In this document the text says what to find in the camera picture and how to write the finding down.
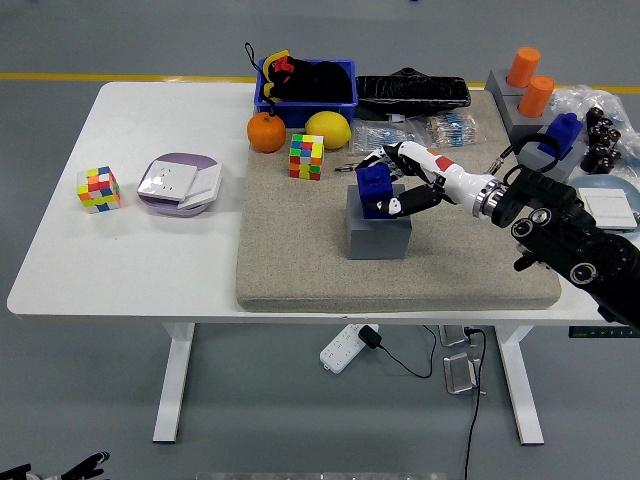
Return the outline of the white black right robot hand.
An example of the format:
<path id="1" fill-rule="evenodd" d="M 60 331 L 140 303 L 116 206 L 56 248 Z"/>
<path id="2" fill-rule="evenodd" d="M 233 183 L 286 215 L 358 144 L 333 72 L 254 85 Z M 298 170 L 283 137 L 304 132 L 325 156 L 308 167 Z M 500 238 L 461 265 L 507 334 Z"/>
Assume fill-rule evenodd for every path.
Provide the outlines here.
<path id="1" fill-rule="evenodd" d="M 356 168 L 386 164 L 391 179 L 417 176 L 423 184 L 406 190 L 390 200 L 368 206 L 393 217 L 404 217 L 432 208 L 446 200 L 460 205 L 467 213 L 482 218 L 482 209 L 496 178 L 489 174 L 472 174 L 449 158 L 413 141 L 384 145 L 374 150 Z"/>

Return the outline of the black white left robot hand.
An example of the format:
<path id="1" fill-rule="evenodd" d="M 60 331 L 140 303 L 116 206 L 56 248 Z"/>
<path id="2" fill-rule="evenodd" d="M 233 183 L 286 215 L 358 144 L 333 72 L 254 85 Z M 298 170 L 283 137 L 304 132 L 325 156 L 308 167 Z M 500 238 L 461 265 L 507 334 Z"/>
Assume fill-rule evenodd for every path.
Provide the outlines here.
<path id="1" fill-rule="evenodd" d="M 110 458 L 106 451 L 94 453 L 72 467 L 67 472 L 48 477 L 47 480 L 73 480 L 92 479 L 104 473 L 101 465 Z M 40 477 L 31 472 L 31 465 L 24 464 L 1 472 L 1 480 L 40 480 Z"/>

